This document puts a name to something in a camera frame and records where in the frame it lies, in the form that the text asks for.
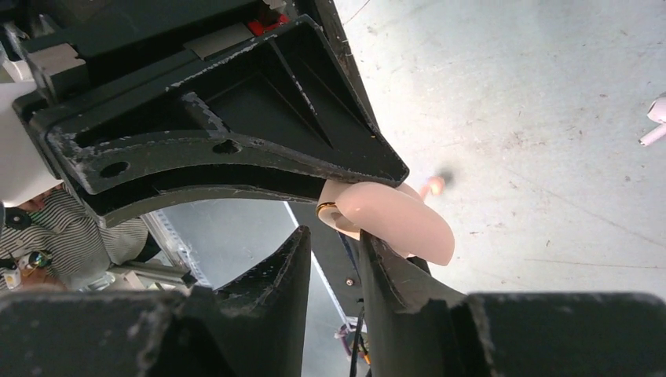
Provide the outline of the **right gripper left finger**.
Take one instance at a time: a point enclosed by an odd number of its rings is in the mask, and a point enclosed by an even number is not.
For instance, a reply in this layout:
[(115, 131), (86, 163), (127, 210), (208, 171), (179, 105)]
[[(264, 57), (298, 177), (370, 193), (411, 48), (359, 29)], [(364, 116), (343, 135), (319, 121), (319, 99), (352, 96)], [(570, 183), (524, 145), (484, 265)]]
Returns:
[(4, 376), (298, 376), (311, 234), (218, 290), (29, 291), (1, 300)]

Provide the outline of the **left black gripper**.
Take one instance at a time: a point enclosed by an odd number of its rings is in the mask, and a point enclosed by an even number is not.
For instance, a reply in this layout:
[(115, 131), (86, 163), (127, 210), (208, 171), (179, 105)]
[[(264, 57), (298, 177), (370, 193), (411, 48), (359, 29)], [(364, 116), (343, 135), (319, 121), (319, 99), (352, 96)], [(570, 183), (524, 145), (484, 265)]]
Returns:
[(316, 196), (398, 186), (408, 168), (338, 62), (333, 6), (289, 1), (23, 1), (15, 48), (38, 75), (13, 110), (91, 196), (229, 187)]

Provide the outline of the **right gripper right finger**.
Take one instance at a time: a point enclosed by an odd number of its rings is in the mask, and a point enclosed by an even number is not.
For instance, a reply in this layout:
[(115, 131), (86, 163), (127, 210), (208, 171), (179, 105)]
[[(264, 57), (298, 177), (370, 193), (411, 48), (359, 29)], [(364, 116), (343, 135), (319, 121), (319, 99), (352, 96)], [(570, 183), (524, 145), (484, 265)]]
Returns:
[(374, 376), (662, 376), (665, 304), (631, 292), (460, 295), (363, 233)]

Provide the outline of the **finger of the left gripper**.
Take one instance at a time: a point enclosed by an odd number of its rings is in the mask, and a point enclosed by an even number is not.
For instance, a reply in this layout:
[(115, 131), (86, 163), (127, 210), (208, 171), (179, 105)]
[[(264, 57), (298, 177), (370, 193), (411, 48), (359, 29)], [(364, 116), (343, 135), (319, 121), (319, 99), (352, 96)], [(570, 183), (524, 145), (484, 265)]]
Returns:
[(82, 194), (98, 222), (109, 228), (143, 214), (209, 199), (267, 199), (314, 203), (323, 178), (249, 165), (206, 165), (150, 174), (100, 194)]

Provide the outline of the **pink earbud charging case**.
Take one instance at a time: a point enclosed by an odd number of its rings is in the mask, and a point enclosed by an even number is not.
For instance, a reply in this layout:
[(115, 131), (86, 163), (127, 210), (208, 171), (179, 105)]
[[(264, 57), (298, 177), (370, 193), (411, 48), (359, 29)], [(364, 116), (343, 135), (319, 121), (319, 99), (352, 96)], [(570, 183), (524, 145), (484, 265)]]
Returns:
[(362, 232), (386, 243), (396, 254), (448, 265), (455, 250), (450, 225), (421, 200), (419, 189), (376, 182), (347, 184), (328, 180), (316, 215), (325, 225), (355, 240)]

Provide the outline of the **pink earbud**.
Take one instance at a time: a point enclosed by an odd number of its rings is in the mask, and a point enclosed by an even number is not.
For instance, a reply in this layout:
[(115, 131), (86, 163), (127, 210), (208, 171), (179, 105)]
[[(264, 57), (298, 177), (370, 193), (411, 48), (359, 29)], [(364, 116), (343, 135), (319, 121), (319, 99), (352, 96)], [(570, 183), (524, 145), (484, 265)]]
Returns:
[(445, 190), (445, 179), (442, 176), (432, 176), (426, 180), (426, 183), (419, 189), (421, 200), (428, 196), (439, 196)]

